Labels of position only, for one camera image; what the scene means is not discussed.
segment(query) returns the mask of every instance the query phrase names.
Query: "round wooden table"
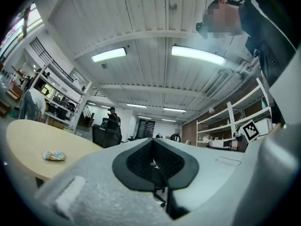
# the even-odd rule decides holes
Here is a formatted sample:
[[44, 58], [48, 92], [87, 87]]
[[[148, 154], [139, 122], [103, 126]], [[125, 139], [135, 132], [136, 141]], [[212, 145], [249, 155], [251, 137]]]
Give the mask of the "round wooden table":
[[[72, 133], [30, 120], [13, 121], [6, 135], [14, 157], [40, 182], [52, 178], [79, 158], [103, 149]], [[63, 151], [66, 160], [46, 161], [43, 159], [44, 151]]]

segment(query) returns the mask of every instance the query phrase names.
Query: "black jacket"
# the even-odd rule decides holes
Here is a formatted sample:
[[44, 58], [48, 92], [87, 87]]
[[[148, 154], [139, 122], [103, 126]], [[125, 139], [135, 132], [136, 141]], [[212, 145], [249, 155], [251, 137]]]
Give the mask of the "black jacket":
[[[267, 18], [251, 0], [245, 0], [239, 7], [239, 16], [242, 29], [249, 35], [246, 47], [254, 57], [259, 56], [260, 69], [271, 87], [294, 56], [294, 44], [296, 45], [297, 42], [294, 41], [293, 44], [288, 39], [292, 37], [292, 28], [277, 20], [277, 11], [273, 13], [272, 6], [266, 5], [269, 1], [256, 0], [256, 2]], [[280, 123], [282, 116], [276, 103], [271, 109], [272, 122]]]
[[120, 121], [120, 118], [117, 116], [116, 113], [114, 113], [114, 114], [109, 114], [109, 119], [116, 121], [116, 122], [118, 123], [118, 125], [120, 126], [120, 122], [121, 122], [121, 121]]

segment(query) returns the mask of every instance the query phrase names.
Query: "cardboard box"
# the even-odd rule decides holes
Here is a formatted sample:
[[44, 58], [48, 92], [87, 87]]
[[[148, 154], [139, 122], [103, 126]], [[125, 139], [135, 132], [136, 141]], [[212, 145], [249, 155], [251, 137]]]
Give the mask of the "cardboard box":
[[53, 125], [53, 122], [54, 122], [55, 120], [53, 119], [53, 118], [49, 118], [49, 121], [48, 121], [48, 125], [49, 126], [52, 126]]
[[59, 129], [64, 129], [64, 123], [61, 123], [59, 121], [53, 121], [52, 126], [59, 128]]

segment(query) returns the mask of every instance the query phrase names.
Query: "white ceiling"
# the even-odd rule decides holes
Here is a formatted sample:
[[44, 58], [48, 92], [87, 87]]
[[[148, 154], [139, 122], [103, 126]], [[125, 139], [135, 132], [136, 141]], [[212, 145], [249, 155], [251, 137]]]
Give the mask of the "white ceiling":
[[[148, 106], [135, 109], [138, 115], [181, 122], [237, 88], [242, 82], [237, 74], [242, 63], [252, 59], [244, 46], [245, 35], [204, 40], [195, 31], [211, 1], [57, 0], [48, 22], [108, 99], [123, 108], [126, 103]], [[170, 54], [174, 44], [216, 53], [228, 62], [220, 67], [174, 57]], [[93, 63], [91, 56], [120, 47], [126, 48], [125, 57]], [[229, 76], [207, 98], [207, 89], [225, 70]], [[187, 112], [166, 112], [163, 107]]]

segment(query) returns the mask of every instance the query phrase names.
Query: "doorway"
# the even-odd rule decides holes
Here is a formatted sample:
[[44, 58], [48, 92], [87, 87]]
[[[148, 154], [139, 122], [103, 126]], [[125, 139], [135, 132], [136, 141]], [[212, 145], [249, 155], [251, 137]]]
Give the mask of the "doorway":
[[155, 128], [154, 121], [140, 120], [136, 138], [142, 139], [142, 138], [152, 137], [154, 128]]

